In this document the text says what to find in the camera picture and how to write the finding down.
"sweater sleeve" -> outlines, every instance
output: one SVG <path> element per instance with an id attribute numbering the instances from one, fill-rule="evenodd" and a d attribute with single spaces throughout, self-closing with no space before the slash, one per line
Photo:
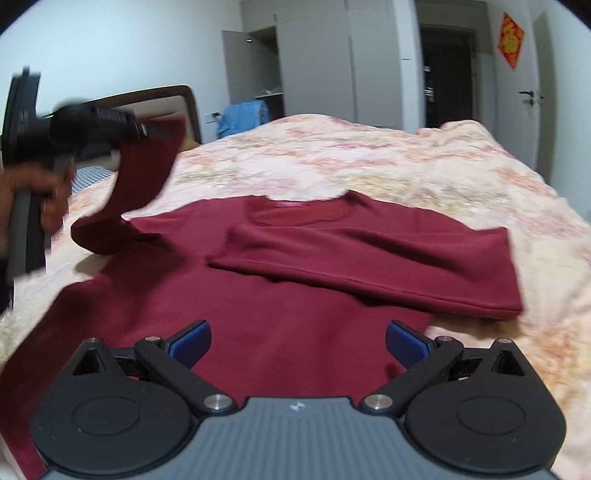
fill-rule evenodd
<path id="1" fill-rule="evenodd" d="M 121 214 L 140 209 L 156 198 L 170 175 L 185 136 L 181 118 L 153 122 L 167 134 L 124 145 L 117 181 L 106 205 L 72 225 L 72 239 L 82 248 L 99 255 L 112 255 L 126 241 L 145 238 Z"/>
<path id="2" fill-rule="evenodd" d="M 504 228 L 388 235 L 238 225 L 209 265 L 432 312 L 513 319 L 522 311 Z"/>

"ribbed gray surface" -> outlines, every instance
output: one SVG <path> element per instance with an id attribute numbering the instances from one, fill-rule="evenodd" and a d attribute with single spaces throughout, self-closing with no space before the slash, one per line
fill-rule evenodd
<path id="1" fill-rule="evenodd" d="M 137 480 L 466 480 L 418 454 L 391 419 L 347 398 L 252 398 L 203 422 L 169 463 Z M 556 480 L 549 472 L 524 480 Z M 67 480 L 52 472 L 44 480 Z"/>

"white wall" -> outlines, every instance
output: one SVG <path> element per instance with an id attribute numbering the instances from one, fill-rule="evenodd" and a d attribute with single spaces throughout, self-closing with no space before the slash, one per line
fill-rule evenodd
<path id="1" fill-rule="evenodd" d="M 41 72 L 39 113 L 66 98 L 189 85 L 212 141 L 204 116 L 229 104 L 222 30 L 242 30 L 238 0 L 41 0 L 0 36 L 0 118 L 12 75 L 29 65 Z"/>
<path id="2" fill-rule="evenodd" d="M 400 51 L 402 124 L 405 132 L 416 133 L 425 126 L 425 74 L 421 35 L 416 27 L 414 0 L 393 0 Z"/>
<path id="3" fill-rule="evenodd" d="M 495 134 L 496 78 L 495 58 L 491 40 L 491 28 L 484 5 L 453 5 L 421 2 L 417 0 L 417 15 L 421 25 L 454 27 L 476 31 L 478 42 L 478 120 Z"/>
<path id="4" fill-rule="evenodd" d="M 530 0 L 542 95 L 539 171 L 591 222 L 591 31 L 556 0 Z"/>

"white door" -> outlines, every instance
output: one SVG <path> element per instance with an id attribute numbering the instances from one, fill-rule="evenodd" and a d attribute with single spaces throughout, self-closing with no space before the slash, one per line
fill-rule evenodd
<path id="1" fill-rule="evenodd" d="M 509 153 L 535 170 L 540 142 L 540 70 L 527 0 L 488 0 L 488 8 L 496 64 L 496 138 Z M 509 59 L 519 45 L 519 28 L 523 32 L 514 68 L 499 49 L 502 26 L 508 33 L 504 51 Z"/>

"floral bedspread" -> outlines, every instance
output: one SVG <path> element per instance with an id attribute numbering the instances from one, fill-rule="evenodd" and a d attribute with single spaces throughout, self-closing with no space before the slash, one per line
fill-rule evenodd
<path id="1" fill-rule="evenodd" d="M 15 310 L 0 322 L 0 366 L 64 286 L 105 265 L 108 259 L 74 244 L 69 227 L 96 210 L 113 183 L 105 179 L 73 195 L 47 272 L 17 283 Z M 441 316 L 428 334 L 453 335 L 466 346 L 515 339 L 567 417 L 555 472 L 591 480 L 591 228 L 479 123 L 410 135 L 321 115 L 285 118 L 180 154 L 159 198 L 129 216 L 213 197 L 310 200 L 347 189 L 433 209 L 475 229 L 509 228 L 524 314 L 514 322 Z"/>

